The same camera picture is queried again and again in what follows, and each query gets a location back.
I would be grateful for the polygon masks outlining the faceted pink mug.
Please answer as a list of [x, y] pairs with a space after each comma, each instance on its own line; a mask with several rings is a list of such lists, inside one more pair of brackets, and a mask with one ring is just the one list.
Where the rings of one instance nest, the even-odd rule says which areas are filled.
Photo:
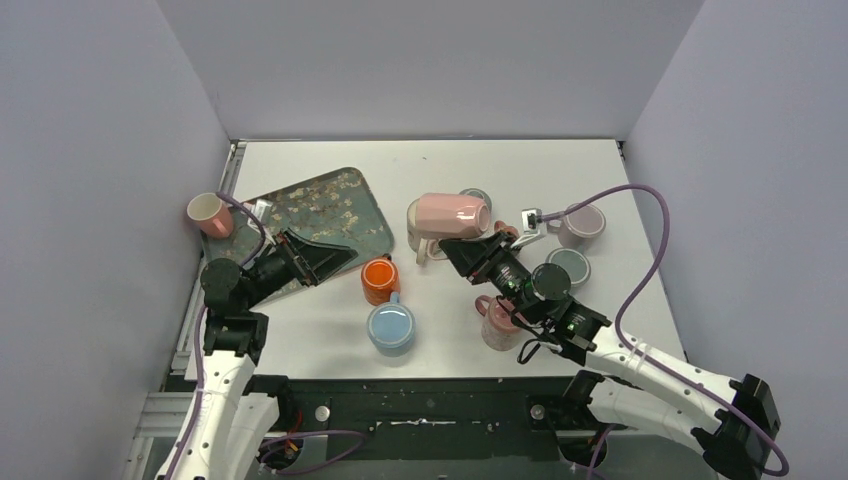
[[415, 228], [426, 239], [471, 239], [483, 235], [492, 215], [483, 199], [461, 194], [426, 193], [413, 209]]

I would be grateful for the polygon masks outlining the cream floral mug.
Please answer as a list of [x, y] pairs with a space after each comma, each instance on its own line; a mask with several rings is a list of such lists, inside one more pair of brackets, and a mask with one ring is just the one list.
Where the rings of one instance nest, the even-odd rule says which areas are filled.
[[418, 266], [424, 266], [428, 261], [445, 261], [447, 256], [438, 246], [434, 239], [426, 239], [417, 227], [417, 207], [419, 200], [410, 203], [406, 213], [407, 243], [415, 253], [415, 262]]

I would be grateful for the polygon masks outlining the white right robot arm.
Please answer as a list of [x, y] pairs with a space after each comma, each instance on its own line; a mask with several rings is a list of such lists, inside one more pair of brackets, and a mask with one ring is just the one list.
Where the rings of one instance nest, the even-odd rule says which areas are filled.
[[530, 334], [518, 361], [540, 349], [581, 366], [572, 402], [594, 422], [634, 427], [700, 454], [727, 479], [780, 477], [789, 471], [776, 444], [781, 420], [771, 389], [701, 369], [639, 340], [570, 293], [567, 272], [553, 263], [528, 269], [507, 233], [439, 247], [471, 284], [492, 284], [511, 325]]

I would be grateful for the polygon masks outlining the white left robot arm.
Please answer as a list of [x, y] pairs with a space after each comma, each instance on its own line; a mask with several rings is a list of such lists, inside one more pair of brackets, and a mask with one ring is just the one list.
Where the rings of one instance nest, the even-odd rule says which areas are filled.
[[254, 306], [296, 281], [317, 286], [356, 259], [348, 246], [284, 230], [238, 263], [217, 258], [200, 276], [205, 329], [195, 342], [197, 383], [160, 479], [242, 479], [270, 429], [292, 423], [296, 403], [283, 390], [253, 391], [269, 318]]

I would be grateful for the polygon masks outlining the smooth pink mug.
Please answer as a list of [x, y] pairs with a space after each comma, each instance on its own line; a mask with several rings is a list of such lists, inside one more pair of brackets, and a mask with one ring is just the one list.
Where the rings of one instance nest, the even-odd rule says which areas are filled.
[[195, 196], [186, 206], [187, 217], [208, 237], [224, 239], [234, 231], [227, 204], [215, 193]]

